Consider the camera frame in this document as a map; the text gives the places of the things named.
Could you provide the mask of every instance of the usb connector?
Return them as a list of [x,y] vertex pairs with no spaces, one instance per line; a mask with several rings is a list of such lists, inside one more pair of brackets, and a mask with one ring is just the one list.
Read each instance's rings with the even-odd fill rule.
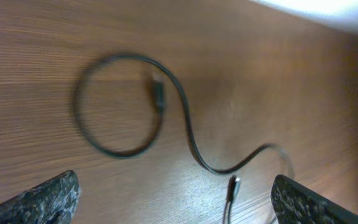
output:
[[152,94],[157,111],[163,113],[165,110],[164,82],[157,73],[153,73]]
[[237,194],[240,190],[240,178],[233,175],[229,180],[229,186],[227,187],[227,201],[233,203],[234,199],[236,199]]

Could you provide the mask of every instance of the speckled black object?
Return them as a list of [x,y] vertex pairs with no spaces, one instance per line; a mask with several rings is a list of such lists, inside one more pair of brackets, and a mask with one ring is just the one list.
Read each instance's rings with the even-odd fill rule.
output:
[[79,196],[76,174],[66,171],[0,204],[0,223],[70,223]]
[[358,216],[284,176],[276,176],[272,203],[279,223],[358,223]]

